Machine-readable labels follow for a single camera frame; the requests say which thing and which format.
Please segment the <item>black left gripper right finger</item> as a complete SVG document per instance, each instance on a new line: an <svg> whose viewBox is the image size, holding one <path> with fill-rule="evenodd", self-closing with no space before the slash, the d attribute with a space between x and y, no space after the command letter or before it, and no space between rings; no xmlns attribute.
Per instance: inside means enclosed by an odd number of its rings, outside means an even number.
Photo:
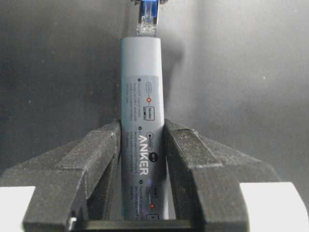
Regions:
<svg viewBox="0 0 309 232"><path fill-rule="evenodd" d="M296 187L268 163L169 119L164 136L177 219L203 232L308 231Z"/></svg>

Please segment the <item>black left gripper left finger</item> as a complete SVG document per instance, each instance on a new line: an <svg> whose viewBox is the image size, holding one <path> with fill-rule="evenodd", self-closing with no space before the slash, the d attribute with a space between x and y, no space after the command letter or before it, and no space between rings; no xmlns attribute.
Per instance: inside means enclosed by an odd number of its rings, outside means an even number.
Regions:
<svg viewBox="0 0 309 232"><path fill-rule="evenodd" d="M120 132L116 120L5 170L1 231L68 232L78 221L109 218Z"/></svg>

